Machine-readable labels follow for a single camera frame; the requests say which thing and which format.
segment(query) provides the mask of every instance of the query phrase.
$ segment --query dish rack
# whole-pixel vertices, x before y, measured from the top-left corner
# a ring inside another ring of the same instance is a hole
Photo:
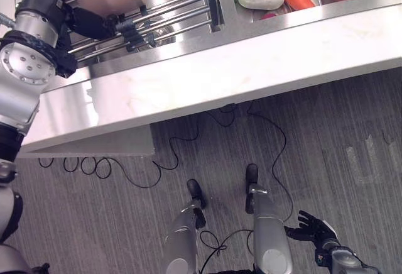
[[[77,2],[76,0],[69,0],[67,3],[74,7]],[[184,28],[174,28],[174,26],[190,21],[201,14],[206,19]],[[211,32],[218,31],[222,22],[219,0],[168,0],[152,5],[146,11],[142,9],[142,11],[137,10],[134,13],[126,14],[124,23],[135,26],[137,34],[142,36],[143,40],[133,45],[132,42],[127,42],[120,32],[106,40],[79,38],[75,33],[71,33],[72,50],[69,53],[75,55],[80,67],[82,67],[90,65],[91,62],[88,61],[94,58],[97,58],[96,62],[101,62],[102,60],[99,57],[104,57],[104,55],[116,50],[119,50],[119,53],[111,56],[111,58],[174,42],[177,35],[202,26],[209,26]]]

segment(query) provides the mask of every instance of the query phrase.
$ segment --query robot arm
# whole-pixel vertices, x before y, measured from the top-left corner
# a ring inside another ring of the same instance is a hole
[[[285,227],[286,234],[298,241],[313,242],[318,266],[328,268],[331,274],[367,274],[367,268],[381,274],[377,268],[363,263],[350,248],[341,246],[335,230],[327,222],[305,211],[299,215],[299,228]]]
[[[21,196],[5,185],[16,176],[14,161],[38,112],[40,94],[54,76],[68,77],[77,68],[68,44],[60,43],[60,37],[68,38],[66,23],[77,22],[64,0],[16,1],[16,21],[0,15],[0,23],[12,28],[0,39],[0,274],[32,273],[20,253],[4,244],[18,228],[23,209]],[[103,27],[107,36],[111,29]]]

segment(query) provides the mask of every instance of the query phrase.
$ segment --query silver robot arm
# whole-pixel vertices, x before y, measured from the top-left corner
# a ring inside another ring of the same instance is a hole
[[[21,254],[4,244],[23,210],[21,196],[5,185],[16,176],[14,161],[40,94],[56,74],[75,71],[75,59],[57,49],[65,18],[63,0],[17,0],[16,21],[0,15],[0,23],[12,29],[0,41],[0,274],[33,273]]]
[[[305,211],[299,211],[299,228],[285,227],[288,237],[298,241],[311,241],[315,245],[315,262],[326,267],[331,274],[368,274],[367,269],[381,272],[363,263],[348,247],[341,246],[335,230],[325,221]]]
[[[258,184],[258,167],[247,166],[246,212],[254,214],[254,271],[291,274],[293,262],[283,221],[266,188]]]
[[[21,196],[10,188],[0,185],[0,274],[32,274],[21,253],[4,244],[5,240],[17,230],[22,210]]]

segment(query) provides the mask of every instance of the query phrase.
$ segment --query white countertop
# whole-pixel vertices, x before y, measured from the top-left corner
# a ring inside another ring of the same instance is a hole
[[[47,92],[23,151],[400,67],[401,25],[399,4]]]

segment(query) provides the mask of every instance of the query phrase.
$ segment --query black cable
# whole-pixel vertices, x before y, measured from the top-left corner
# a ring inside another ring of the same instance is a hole
[[[68,158],[64,158],[64,160],[63,160],[63,169],[64,169],[66,172],[68,172],[68,173],[72,173],[72,172],[76,171],[76,170],[78,169],[78,167],[80,166],[80,158],[77,157],[77,159],[76,159],[77,164],[75,165],[75,167],[74,167],[73,170],[67,169],[66,164],[65,164],[65,162],[67,161],[67,159],[68,159]]]
[[[98,178],[100,178],[101,180],[105,180],[105,179],[109,178],[109,177],[111,176],[111,174],[112,174],[112,164],[111,164],[111,162],[109,161],[109,159],[110,159],[110,158],[104,157],[104,158],[101,158],[99,161],[96,162],[96,165],[95,165],[95,174],[96,174],[96,176],[97,176]],[[109,171],[107,172],[107,174],[106,174],[105,176],[99,175],[99,172],[98,172],[99,164],[101,164],[103,161],[106,161],[107,164],[109,165]]]
[[[283,220],[283,222],[286,222],[286,221],[292,216],[292,214],[293,214],[293,205],[294,205],[294,203],[293,203],[293,198],[291,197],[291,195],[290,195],[290,193],[289,193],[289,190],[285,187],[285,185],[283,185],[283,183],[281,182],[281,180],[280,180],[280,179],[276,176],[276,174],[275,174],[275,165],[276,165],[276,163],[278,162],[280,156],[282,155],[282,153],[284,152],[284,150],[285,150],[285,148],[286,148],[286,144],[287,144],[286,134],[285,134],[285,132],[283,131],[283,129],[282,129],[279,125],[277,125],[274,121],[272,121],[270,118],[268,118],[268,117],[266,117],[266,116],[264,116],[264,115],[261,115],[261,114],[258,113],[258,112],[251,112],[251,109],[253,108],[253,104],[254,104],[254,101],[252,101],[252,102],[250,103],[250,106],[249,106],[249,108],[248,108],[248,110],[247,110],[247,114],[248,114],[249,116],[255,116],[255,117],[257,117],[257,118],[261,118],[261,119],[263,119],[263,120],[265,120],[265,121],[268,121],[269,123],[271,123],[271,124],[282,134],[282,137],[283,137],[283,145],[282,145],[282,148],[281,148],[280,152],[278,153],[278,155],[276,156],[276,158],[275,158],[275,160],[274,160],[274,162],[273,162],[273,164],[272,164],[271,173],[272,173],[272,176],[274,177],[274,179],[277,181],[277,183],[278,183],[278,184],[282,187],[282,189],[286,192],[286,195],[287,195],[287,197],[288,197],[288,199],[289,199],[289,201],[290,201],[290,212],[289,212],[289,215],[286,217],[286,219]]]
[[[204,269],[205,269],[205,267],[207,266],[208,261],[211,259],[211,257],[213,257],[213,255],[214,255],[215,253],[217,253],[217,256],[218,256],[218,255],[219,255],[218,252],[227,249],[227,246],[225,245],[225,243],[226,243],[226,241],[227,241],[228,239],[230,239],[233,235],[235,235],[235,234],[237,234],[237,233],[239,233],[239,232],[248,232],[248,233],[250,233],[250,232],[252,232],[252,231],[253,231],[253,230],[250,230],[250,229],[239,229],[239,230],[236,230],[236,231],[230,233],[230,235],[229,235],[228,237],[226,237],[226,238],[223,240],[223,242],[221,242],[221,243],[219,243],[218,238],[217,238],[216,235],[214,235],[211,231],[208,231],[208,230],[202,231],[201,234],[200,234],[201,242],[202,242],[204,245],[206,245],[207,247],[209,247],[209,248],[214,248],[214,250],[213,250],[213,252],[212,252],[211,254],[209,254],[209,256],[207,257],[207,259],[206,259],[204,265],[202,266],[201,271],[199,271],[199,273],[202,274],[202,273],[204,272]],[[201,238],[202,233],[209,233],[209,234],[213,235],[214,239],[217,241],[217,247],[213,247],[213,246],[208,245],[207,243],[205,243],[205,241]]]
[[[39,161],[40,167],[42,167],[42,168],[49,168],[49,167],[51,167],[51,166],[53,165],[53,162],[55,161],[55,159],[52,158],[52,160],[50,161],[50,163],[49,163],[48,165],[42,164],[42,161],[40,160],[40,158],[38,159],[38,161]]]
[[[84,161],[85,161],[86,159],[89,159],[89,158],[92,158],[92,161],[94,162],[94,169],[93,169],[91,172],[86,172],[86,171],[84,170],[83,164],[84,164]],[[81,160],[81,164],[80,164],[82,173],[83,173],[84,175],[93,175],[93,174],[95,173],[95,171],[96,171],[96,164],[97,164],[97,162],[96,162],[96,158],[95,158],[95,157],[93,157],[93,156],[92,156],[92,157],[86,156],[85,158],[83,158],[83,159]]]
[[[223,128],[228,128],[236,120],[236,115],[234,114],[234,111],[238,108],[238,106],[236,104],[235,105],[229,104],[229,106],[231,106],[231,109],[228,110],[228,111],[224,110],[224,108],[227,107],[227,106],[222,107],[222,108],[219,109],[219,111],[222,114],[230,114],[230,113],[232,114],[232,119],[230,120],[229,123],[224,124],[224,123],[220,122],[210,111],[201,112],[200,114],[197,115],[197,120],[195,122],[195,136],[190,137],[190,138],[181,138],[181,137],[176,137],[176,136],[169,138],[168,142],[169,142],[170,150],[172,151],[173,156],[175,157],[174,166],[172,166],[172,167],[162,166],[159,163],[156,163],[155,161],[152,161],[152,163],[154,163],[155,166],[157,167],[157,169],[160,170],[160,171],[162,169],[164,169],[164,170],[174,170],[174,169],[176,169],[179,166],[180,161],[179,161],[179,157],[177,155],[176,149],[173,146],[173,140],[180,140],[180,141],[186,141],[186,142],[192,142],[192,141],[197,140],[198,137],[200,136],[200,119],[201,119],[202,114],[209,115],[219,126],[221,126]]]
[[[180,159],[179,159],[179,157],[178,157],[178,154],[177,154],[177,152],[176,152],[175,147],[173,146],[173,142],[174,142],[175,140],[190,142],[190,141],[195,141],[195,140],[198,139],[198,137],[200,136],[200,119],[201,119],[201,115],[202,115],[202,114],[207,114],[207,115],[208,115],[209,117],[211,117],[219,126],[222,126],[223,128],[228,128],[229,126],[231,126],[231,125],[234,123],[234,121],[235,121],[235,119],[236,119],[236,115],[234,114],[234,111],[235,111],[236,109],[237,109],[237,105],[235,105],[235,104],[230,104],[230,105],[228,105],[228,106],[225,106],[225,107],[222,107],[222,108],[219,109],[219,111],[220,111],[222,114],[230,114],[230,113],[232,114],[232,118],[231,118],[231,120],[229,121],[229,123],[227,123],[227,124],[220,122],[210,111],[202,112],[202,113],[200,113],[200,114],[197,115],[197,121],[196,121],[196,124],[195,124],[195,136],[190,137],[190,138],[181,138],[181,137],[177,137],[177,136],[170,137],[169,140],[168,140],[168,142],[169,142],[170,150],[172,151],[173,156],[175,157],[175,164],[174,164],[174,166],[172,166],[172,167],[167,167],[167,166],[160,165],[159,163],[156,163],[156,162],[153,160],[152,163],[155,164],[155,166],[156,166],[156,168],[157,168],[158,176],[157,176],[156,181],[155,181],[154,183],[150,184],[150,185],[140,185],[140,184],[137,184],[136,182],[134,182],[134,181],[131,179],[131,177],[128,175],[128,173],[127,173],[127,171],[124,169],[124,167],[121,165],[121,163],[120,163],[119,161],[117,161],[115,158],[110,158],[110,157],[103,157],[103,158],[101,158],[100,160],[96,160],[96,158],[94,158],[94,157],[85,157],[85,158],[83,158],[81,161],[80,161],[80,158],[77,158],[77,164],[76,164],[76,166],[75,166],[74,169],[68,169],[68,168],[67,168],[66,162],[67,162],[68,158],[64,158],[64,159],[63,159],[63,169],[64,169],[66,172],[68,172],[68,173],[72,173],[72,172],[76,172],[76,171],[80,168],[80,170],[82,171],[82,173],[85,174],[85,175],[92,175],[92,174],[95,174],[99,179],[105,180],[105,179],[109,178],[109,177],[111,176],[111,174],[112,174],[112,163],[111,163],[111,161],[114,161],[114,162],[120,167],[120,169],[121,169],[121,171],[123,172],[125,178],[127,179],[127,181],[128,181],[130,184],[132,184],[132,185],[134,185],[134,186],[136,186],[136,187],[138,187],[138,188],[141,188],[141,189],[150,189],[150,188],[155,187],[156,185],[158,185],[158,183],[160,182],[161,177],[162,177],[162,170],[174,170],[174,169],[176,169],[176,168],[179,166],[179,164],[180,164]],[[94,167],[93,167],[93,169],[92,169],[91,171],[86,171],[86,170],[84,169],[84,162],[85,162],[87,159],[89,159],[89,158],[92,158],[92,161],[94,162]],[[49,168],[49,167],[51,167],[51,166],[53,165],[54,158],[52,158],[50,164],[48,164],[48,165],[44,165],[44,164],[41,162],[41,159],[40,159],[40,158],[38,159],[38,161],[39,161],[39,165],[40,165],[42,168]],[[106,174],[105,176],[100,175],[100,174],[99,174],[99,171],[98,171],[99,165],[100,165],[102,162],[107,162],[107,164],[108,164],[108,166],[109,166],[109,170],[107,171],[107,174]]]
[[[251,254],[251,256],[254,256],[254,254],[253,254],[253,252],[251,251],[251,249],[250,249],[250,236],[252,235],[252,233],[254,232],[254,230],[253,231],[250,231],[249,232],[249,235],[247,235],[247,250],[249,251],[249,253]]]

